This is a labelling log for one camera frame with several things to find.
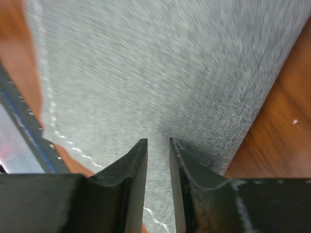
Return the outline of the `grey cloth napkin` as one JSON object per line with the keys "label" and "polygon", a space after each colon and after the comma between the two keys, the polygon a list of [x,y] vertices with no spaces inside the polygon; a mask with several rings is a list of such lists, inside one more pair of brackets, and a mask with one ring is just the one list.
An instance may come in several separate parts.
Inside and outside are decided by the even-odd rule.
{"label": "grey cloth napkin", "polygon": [[143,223],[176,231],[169,139],[223,174],[308,0],[28,0],[44,136],[93,172],[148,140]]}

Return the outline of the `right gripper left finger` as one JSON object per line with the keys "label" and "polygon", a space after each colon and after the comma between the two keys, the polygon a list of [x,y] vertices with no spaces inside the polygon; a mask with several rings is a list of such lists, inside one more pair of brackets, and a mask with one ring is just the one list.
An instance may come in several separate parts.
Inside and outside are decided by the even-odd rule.
{"label": "right gripper left finger", "polygon": [[89,177],[99,185],[105,233],[139,233],[145,196],[148,140],[140,139],[124,156]]}

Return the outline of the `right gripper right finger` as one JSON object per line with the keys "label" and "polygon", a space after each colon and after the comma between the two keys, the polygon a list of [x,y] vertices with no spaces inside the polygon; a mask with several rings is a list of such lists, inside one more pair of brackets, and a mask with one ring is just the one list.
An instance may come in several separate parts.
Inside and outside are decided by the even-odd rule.
{"label": "right gripper right finger", "polygon": [[207,192],[226,184],[228,179],[212,171],[172,137],[169,161],[176,232],[194,233],[203,225],[199,223],[199,212],[201,207],[207,209]]}

